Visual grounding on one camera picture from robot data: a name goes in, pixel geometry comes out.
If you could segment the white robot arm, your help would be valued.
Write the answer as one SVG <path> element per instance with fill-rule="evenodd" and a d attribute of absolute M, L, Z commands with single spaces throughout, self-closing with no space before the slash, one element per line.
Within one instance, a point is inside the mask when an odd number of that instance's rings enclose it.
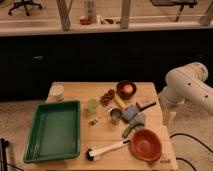
<path fill-rule="evenodd" d="M 205 84 L 207 67 L 193 62 L 170 70 L 165 77 L 166 86 L 158 94 L 163 112 L 163 124 L 169 125 L 176 116 L 174 108 L 190 100 L 213 115 L 213 88 Z"/>

